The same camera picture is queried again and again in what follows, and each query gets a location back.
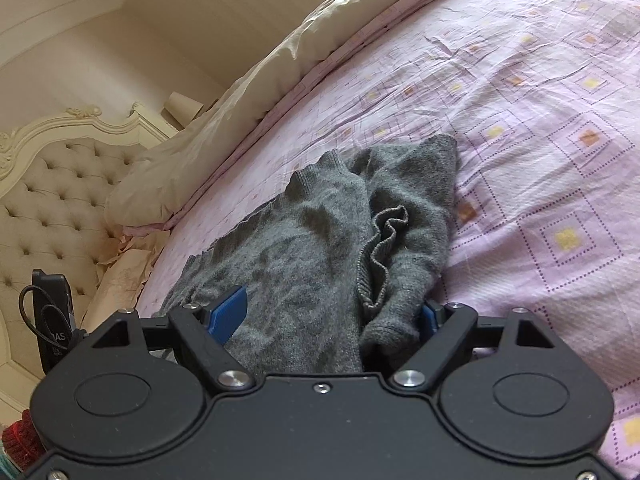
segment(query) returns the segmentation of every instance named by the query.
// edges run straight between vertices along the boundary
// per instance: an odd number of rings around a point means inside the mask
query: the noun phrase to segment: gray sweater
[[[417,349],[416,317],[447,259],[455,173],[444,135],[327,152],[190,256],[159,315],[244,284],[247,318],[226,349],[254,374],[398,366]]]

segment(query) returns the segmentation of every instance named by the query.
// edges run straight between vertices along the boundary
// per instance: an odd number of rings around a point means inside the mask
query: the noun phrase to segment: headboard
[[[123,124],[100,115],[95,106],[68,108],[0,132],[0,424],[19,418],[42,376],[17,304],[31,270],[64,274],[82,319],[98,285],[95,264],[117,252],[120,230],[104,219],[107,195],[139,153],[176,134],[140,103]]]

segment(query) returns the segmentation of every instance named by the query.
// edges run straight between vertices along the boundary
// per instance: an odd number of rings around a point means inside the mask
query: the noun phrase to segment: metal bolt
[[[218,382],[227,388],[241,390],[251,385],[251,377],[240,370],[227,370],[218,376]]]
[[[314,384],[316,394],[328,394],[331,391],[331,385],[327,383]]]
[[[52,471],[47,475],[47,480],[69,480],[69,477],[62,471]]]
[[[415,388],[424,384],[427,379],[418,370],[400,370],[394,374],[393,380],[396,384],[400,384],[405,388]]]

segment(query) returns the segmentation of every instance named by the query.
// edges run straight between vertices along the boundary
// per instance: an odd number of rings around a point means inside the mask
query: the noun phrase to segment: pink bed sheet
[[[138,302],[326,150],[454,135],[457,232],[436,291],[526,306],[610,386],[603,456],[640,470],[640,0],[437,0],[333,70],[175,227]]]

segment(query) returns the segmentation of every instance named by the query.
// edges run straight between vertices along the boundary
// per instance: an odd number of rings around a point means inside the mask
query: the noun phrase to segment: bed sheet
[[[526,306],[616,401],[603,456],[640,470],[640,0],[437,0],[329,74],[174,229],[138,303],[330,149],[458,140],[436,296]]]

